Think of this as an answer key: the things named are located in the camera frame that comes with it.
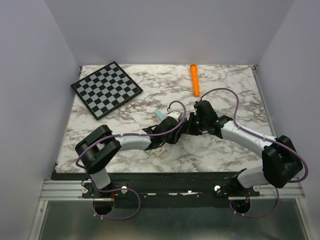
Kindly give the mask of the black stapler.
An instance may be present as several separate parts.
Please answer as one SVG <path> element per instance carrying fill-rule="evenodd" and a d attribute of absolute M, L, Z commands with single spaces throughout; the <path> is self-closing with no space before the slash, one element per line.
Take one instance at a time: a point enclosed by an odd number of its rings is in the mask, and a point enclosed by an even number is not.
<path fill-rule="evenodd" d="M 188 119 L 185 119 L 182 125 L 173 132 L 172 143 L 176 144 L 182 135 L 198 136 L 201 132 L 198 128 L 198 117 L 191 112 Z"/>

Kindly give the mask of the white staples box sleeve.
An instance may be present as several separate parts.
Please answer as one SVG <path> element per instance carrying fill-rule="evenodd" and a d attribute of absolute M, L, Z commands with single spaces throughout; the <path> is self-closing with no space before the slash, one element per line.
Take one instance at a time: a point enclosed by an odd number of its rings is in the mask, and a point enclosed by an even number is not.
<path fill-rule="evenodd" d="M 154 149 L 153 150 L 153 154 L 156 156 L 156 157 L 159 157 L 162 153 L 164 153 L 166 151 L 166 149 L 164 147 L 159 147 L 157 149 Z"/>

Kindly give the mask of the light blue stapler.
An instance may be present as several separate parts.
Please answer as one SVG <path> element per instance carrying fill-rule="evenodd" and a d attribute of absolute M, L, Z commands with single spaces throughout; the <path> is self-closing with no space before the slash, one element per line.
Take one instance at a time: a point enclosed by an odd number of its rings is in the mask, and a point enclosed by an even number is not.
<path fill-rule="evenodd" d="M 162 121 L 166 118 L 166 116 L 165 116 L 165 115 L 162 113 L 162 111 L 159 110 L 159 109 L 156 109 L 156 110 L 154 111 L 154 113 L 155 113 L 156 118 L 157 118 L 160 122 L 162 122 Z"/>

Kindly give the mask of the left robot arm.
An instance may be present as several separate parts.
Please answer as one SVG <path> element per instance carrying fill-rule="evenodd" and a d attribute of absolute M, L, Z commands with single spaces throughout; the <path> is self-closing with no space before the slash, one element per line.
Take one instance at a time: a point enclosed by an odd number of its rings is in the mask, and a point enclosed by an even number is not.
<path fill-rule="evenodd" d="M 160 124 L 137 132 L 115 133 L 107 125 L 101 125 L 80 141 L 75 151 L 85 171 L 93 180 L 93 191 L 101 198 L 111 191 L 111 179 L 106 166 L 118 153 L 128 150 L 153 150 L 165 143 L 174 144 L 186 119 L 177 121 L 166 117 Z"/>

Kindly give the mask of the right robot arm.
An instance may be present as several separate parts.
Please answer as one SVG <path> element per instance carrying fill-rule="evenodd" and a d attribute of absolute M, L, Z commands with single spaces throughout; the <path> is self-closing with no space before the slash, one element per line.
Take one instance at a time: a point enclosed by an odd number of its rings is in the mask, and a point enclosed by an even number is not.
<path fill-rule="evenodd" d="M 195 111 L 190 113 L 187 134 L 198 136 L 207 132 L 237 143 L 262 159 L 261 166 L 243 169 L 232 177 L 227 186 L 234 195 L 241 196 L 256 185 L 283 188 L 303 169 L 303 163 L 287 136 L 263 137 L 261 133 L 241 129 L 231 117 L 218 116 L 207 100 L 197 101 L 193 107 Z"/>

